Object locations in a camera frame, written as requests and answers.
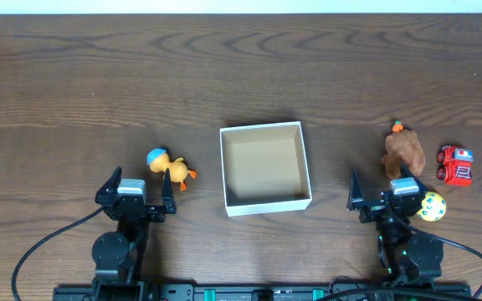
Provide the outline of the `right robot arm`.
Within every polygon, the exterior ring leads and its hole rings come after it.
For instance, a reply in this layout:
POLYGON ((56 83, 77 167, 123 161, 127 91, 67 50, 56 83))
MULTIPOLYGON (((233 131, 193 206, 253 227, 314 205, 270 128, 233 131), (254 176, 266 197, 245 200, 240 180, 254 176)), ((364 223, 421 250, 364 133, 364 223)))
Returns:
POLYGON ((410 226, 409 218, 420 211, 427 192, 405 165, 401 177, 390 181, 378 198, 365 198, 357 173, 351 174, 346 209, 358 212, 361 223, 376 224, 378 257, 389 272, 387 286, 431 286, 442 274, 443 244, 410 226))

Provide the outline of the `yellow ball with letters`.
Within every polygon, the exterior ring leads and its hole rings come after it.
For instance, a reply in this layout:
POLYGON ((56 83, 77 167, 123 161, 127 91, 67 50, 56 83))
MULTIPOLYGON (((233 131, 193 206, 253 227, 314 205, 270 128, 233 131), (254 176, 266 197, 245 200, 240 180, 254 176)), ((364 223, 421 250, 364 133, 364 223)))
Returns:
POLYGON ((417 216, 427 222, 441 219, 447 210, 446 201, 434 191, 427 191, 417 216))

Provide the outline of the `orange duck toy blue cap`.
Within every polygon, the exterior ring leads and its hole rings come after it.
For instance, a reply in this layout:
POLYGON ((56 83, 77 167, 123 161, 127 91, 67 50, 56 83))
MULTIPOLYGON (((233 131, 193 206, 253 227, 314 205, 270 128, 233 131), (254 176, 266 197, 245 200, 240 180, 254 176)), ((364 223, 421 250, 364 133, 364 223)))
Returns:
POLYGON ((197 177, 197 172, 187 167, 183 157, 172 160, 165 148, 158 147, 151 150, 146 156, 146 163, 154 173, 169 171, 171 182, 179 183, 181 191, 187 190, 188 176, 192 179, 197 177))

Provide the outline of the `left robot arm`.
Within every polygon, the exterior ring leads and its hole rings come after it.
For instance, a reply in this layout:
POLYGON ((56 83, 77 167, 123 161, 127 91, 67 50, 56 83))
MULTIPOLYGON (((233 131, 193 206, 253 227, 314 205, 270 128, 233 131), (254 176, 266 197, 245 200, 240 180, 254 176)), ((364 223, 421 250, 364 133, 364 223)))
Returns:
POLYGON ((149 226, 177 212, 170 171, 162 180, 161 205, 146 203, 146 182, 123 179, 118 166, 96 192, 95 202, 111 220, 114 232, 99 236, 92 247, 95 262, 93 300, 157 300, 154 284, 140 279, 149 226))

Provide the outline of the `brown plush bear toy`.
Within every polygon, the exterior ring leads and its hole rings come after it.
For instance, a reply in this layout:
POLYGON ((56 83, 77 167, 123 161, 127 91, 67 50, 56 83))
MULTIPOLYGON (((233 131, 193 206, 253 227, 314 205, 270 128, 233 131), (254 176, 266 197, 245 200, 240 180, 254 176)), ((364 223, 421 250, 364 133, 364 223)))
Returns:
POLYGON ((396 120, 392 133, 385 139, 386 154, 382 164, 388 178, 395 180, 401 176, 401 164, 404 162, 415 176, 423 173, 426 159, 417 133, 406 130, 403 124, 396 120))

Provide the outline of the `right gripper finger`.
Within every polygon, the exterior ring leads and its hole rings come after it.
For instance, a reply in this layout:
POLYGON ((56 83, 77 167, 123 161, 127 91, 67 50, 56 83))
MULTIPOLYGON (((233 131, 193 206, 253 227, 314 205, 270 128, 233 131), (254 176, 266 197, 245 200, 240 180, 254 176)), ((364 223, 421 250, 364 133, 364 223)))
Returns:
POLYGON ((364 201, 362 195, 362 189, 360 187, 359 179, 356 170, 351 173, 351 187, 349 190, 348 202, 349 203, 362 203, 364 201))
POLYGON ((420 192, 426 192, 428 188, 411 172, 411 170, 408 168, 408 166, 403 162, 401 164, 401 177, 400 178, 406 178, 406 177, 413 177, 414 180, 418 183, 420 192))

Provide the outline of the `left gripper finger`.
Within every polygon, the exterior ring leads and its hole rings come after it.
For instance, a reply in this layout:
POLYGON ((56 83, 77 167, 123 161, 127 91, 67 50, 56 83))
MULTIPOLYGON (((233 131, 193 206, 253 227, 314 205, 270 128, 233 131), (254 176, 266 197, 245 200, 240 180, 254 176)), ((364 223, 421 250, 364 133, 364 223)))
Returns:
POLYGON ((166 169, 162 183, 162 204, 164 207, 174 207, 175 200, 172 192, 170 170, 166 169))
POLYGON ((98 196, 108 196, 117 192, 117 188, 120 185, 121 181, 121 172, 121 167, 117 166, 110 178, 98 190, 98 196))

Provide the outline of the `red toy truck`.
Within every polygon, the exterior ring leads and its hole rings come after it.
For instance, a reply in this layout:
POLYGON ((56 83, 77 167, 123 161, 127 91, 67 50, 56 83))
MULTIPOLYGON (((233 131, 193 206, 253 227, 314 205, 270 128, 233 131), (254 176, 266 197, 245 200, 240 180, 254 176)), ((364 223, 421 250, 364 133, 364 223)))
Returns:
POLYGON ((437 178, 451 186, 470 186, 473 152, 456 145, 445 145, 437 154, 437 178))

